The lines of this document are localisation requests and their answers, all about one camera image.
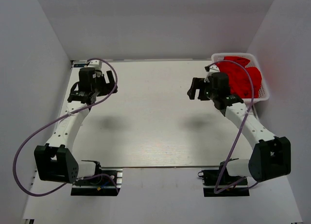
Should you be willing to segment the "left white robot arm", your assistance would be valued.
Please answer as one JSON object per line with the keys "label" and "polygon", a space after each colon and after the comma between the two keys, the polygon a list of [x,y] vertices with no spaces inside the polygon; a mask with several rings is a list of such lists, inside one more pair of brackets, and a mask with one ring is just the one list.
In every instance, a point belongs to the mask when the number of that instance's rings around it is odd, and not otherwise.
{"label": "left white robot arm", "polygon": [[108,97],[116,92],[112,71],[103,74],[93,67],[79,70],[79,80],[70,89],[64,119],[58,123],[45,145],[35,148],[35,162],[41,180],[73,184],[77,179],[86,177],[93,185],[102,181],[99,163],[76,160],[72,149],[77,133],[97,97]]}

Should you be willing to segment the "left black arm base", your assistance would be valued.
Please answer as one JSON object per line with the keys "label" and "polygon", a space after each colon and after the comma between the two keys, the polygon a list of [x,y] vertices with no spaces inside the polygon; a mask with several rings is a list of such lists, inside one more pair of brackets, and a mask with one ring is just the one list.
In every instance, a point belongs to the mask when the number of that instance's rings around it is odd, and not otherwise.
{"label": "left black arm base", "polygon": [[92,179],[77,180],[71,188],[71,196],[117,196],[122,184],[123,169],[99,168],[96,174],[99,176]]}

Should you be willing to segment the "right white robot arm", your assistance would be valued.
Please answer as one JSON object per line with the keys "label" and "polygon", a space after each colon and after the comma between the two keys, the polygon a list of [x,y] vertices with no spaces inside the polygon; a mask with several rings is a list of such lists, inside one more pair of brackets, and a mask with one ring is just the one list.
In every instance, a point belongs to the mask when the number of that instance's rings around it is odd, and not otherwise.
{"label": "right white robot arm", "polygon": [[193,78],[187,95],[191,100],[213,101],[215,108],[239,128],[239,133],[252,147],[250,159],[230,159],[226,168],[219,172],[224,184],[232,184],[237,176],[263,182],[291,173],[290,141],[286,137],[277,137],[248,113],[243,100],[231,93],[226,73]]}

